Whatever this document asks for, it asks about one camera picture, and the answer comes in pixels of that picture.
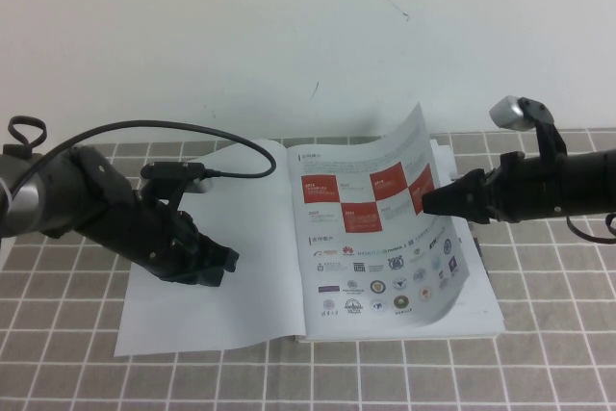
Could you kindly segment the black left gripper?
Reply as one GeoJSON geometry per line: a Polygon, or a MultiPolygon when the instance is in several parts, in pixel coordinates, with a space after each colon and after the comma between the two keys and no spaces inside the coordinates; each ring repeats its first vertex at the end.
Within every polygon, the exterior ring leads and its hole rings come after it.
{"type": "Polygon", "coordinates": [[[225,271],[236,271],[239,253],[200,233],[191,216],[155,199],[135,205],[137,262],[159,279],[216,288],[225,271]]]}

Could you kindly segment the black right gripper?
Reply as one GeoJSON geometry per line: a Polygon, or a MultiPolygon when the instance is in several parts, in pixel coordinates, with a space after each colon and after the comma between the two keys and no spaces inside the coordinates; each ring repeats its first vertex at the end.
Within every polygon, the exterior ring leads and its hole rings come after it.
{"type": "Polygon", "coordinates": [[[423,211],[487,224],[517,223],[566,216],[562,168],[566,156],[524,158],[522,152],[500,156],[489,171],[473,169],[452,183],[423,195],[423,211]]]}

